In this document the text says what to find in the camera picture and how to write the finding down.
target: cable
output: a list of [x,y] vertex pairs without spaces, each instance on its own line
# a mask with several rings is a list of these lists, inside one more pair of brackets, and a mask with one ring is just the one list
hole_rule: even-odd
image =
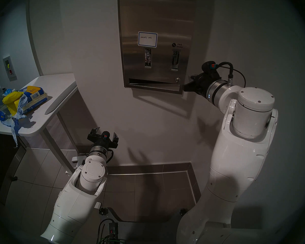
[[114,220],[112,220],[112,219],[104,219],[104,220],[102,220],[102,221],[100,222],[100,225],[98,226],[98,233],[97,233],[96,244],[98,244],[98,237],[100,236],[100,226],[101,226],[102,223],[103,223],[104,221],[106,221],[106,220],[110,220],[110,221],[112,221],[112,222],[114,223]]
[[228,75],[228,78],[233,78],[233,70],[234,70],[234,67],[233,67],[232,63],[229,63],[229,62],[221,62],[220,64],[218,64],[218,65],[216,66],[215,69],[218,69],[219,67],[222,67],[224,64],[229,65],[229,75]]
[[111,149],[109,149],[109,151],[111,151],[112,152],[112,155],[111,155],[111,157],[106,161],[106,163],[108,163],[111,159],[112,159],[112,157],[113,157],[113,155],[114,155],[114,152],[113,152],[113,150],[111,150]]
[[102,239],[102,236],[103,236],[104,226],[105,226],[105,224],[104,224],[103,227],[102,227],[102,232],[101,232],[101,234],[100,234],[100,240]]
[[113,241],[113,242],[118,242],[118,243],[123,243],[124,244],[124,242],[119,241],[119,240],[113,240],[113,239],[108,239],[108,238],[103,238],[102,240],[104,240],[104,241],[102,243],[99,242],[99,244],[103,244],[105,241],[108,241],[108,242]]
[[236,72],[238,72],[238,73],[240,73],[240,74],[243,76],[243,79],[244,79],[244,87],[243,87],[243,88],[245,88],[245,86],[246,86],[246,79],[245,79],[243,73],[241,73],[240,71],[235,70],[235,69],[233,69],[233,70],[236,71]]

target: stainless steel dispenser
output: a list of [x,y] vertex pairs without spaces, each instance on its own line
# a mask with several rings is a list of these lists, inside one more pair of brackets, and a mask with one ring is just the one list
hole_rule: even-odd
[[118,1],[125,87],[182,94],[195,1]]

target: black cable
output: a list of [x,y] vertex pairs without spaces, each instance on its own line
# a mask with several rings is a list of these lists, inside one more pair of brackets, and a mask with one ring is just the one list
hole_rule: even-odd
[[103,236],[104,226],[105,226],[105,224],[102,227],[102,233],[100,234],[100,240],[102,239],[102,236]]
[[220,64],[218,64],[216,66],[215,69],[218,69],[219,67],[222,67],[223,65],[229,65],[229,75],[228,75],[228,78],[233,78],[233,70],[234,70],[234,67],[232,65],[232,63],[229,63],[229,62],[221,62]]
[[109,161],[111,161],[111,159],[112,159],[112,157],[113,157],[113,155],[114,155],[114,152],[113,152],[113,150],[111,150],[111,149],[109,149],[109,151],[111,151],[112,152],[112,155],[111,155],[111,157],[106,161],[106,163],[108,163]]
[[241,73],[240,71],[235,70],[235,69],[233,69],[233,70],[236,71],[236,72],[238,72],[238,73],[240,73],[240,74],[243,76],[243,79],[244,79],[244,87],[243,87],[243,88],[245,88],[245,86],[246,86],[246,79],[245,79],[243,73]]
[[102,221],[100,222],[100,225],[99,225],[99,227],[98,227],[98,233],[97,233],[97,241],[96,241],[96,244],[98,244],[98,238],[99,238],[99,236],[100,236],[100,226],[101,226],[102,223],[103,223],[104,221],[106,221],[106,220],[110,220],[110,221],[112,221],[112,222],[114,223],[114,220],[112,220],[112,219],[104,219],[104,220],[102,220]]

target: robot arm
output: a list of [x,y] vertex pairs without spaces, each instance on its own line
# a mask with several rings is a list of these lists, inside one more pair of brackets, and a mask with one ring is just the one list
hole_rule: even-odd
[[226,82],[216,73],[218,67],[214,61],[204,63],[203,73],[193,76],[183,88],[202,95],[225,116],[211,157],[209,180],[197,204],[182,217],[177,244],[261,240],[262,231],[232,229],[230,223],[236,202],[261,171],[278,112],[273,109],[272,94],[259,88],[233,86],[232,70]]
[[88,156],[78,158],[78,167],[64,189],[59,193],[54,205],[51,221],[41,235],[57,242],[71,243],[78,230],[86,222],[91,210],[97,203],[97,198],[106,183],[107,152],[117,148],[119,138],[114,133],[113,141],[110,133],[104,131],[101,135],[92,129],[87,139],[93,142]]

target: table leg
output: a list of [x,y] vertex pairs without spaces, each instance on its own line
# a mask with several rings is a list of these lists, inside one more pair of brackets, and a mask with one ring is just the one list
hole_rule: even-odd
[[57,143],[51,137],[49,131],[45,128],[41,133],[41,136],[49,149],[52,151],[53,155],[57,158],[57,160],[61,163],[64,169],[70,173],[74,172],[74,168],[72,167],[71,163],[66,159],[62,151],[57,146]]
[[77,147],[76,147],[76,144],[74,143],[74,140],[72,139],[72,137],[71,137],[71,135],[70,135],[70,133],[69,133],[69,130],[68,130],[66,124],[64,123],[62,117],[61,117],[60,112],[57,112],[57,117],[59,118],[59,121],[60,121],[60,123],[61,123],[61,125],[62,125],[64,131],[66,132],[67,136],[69,137],[71,144],[74,146],[74,148],[75,148],[75,150],[77,151],[77,153],[79,153],[79,152],[78,152],[78,149],[77,149]]

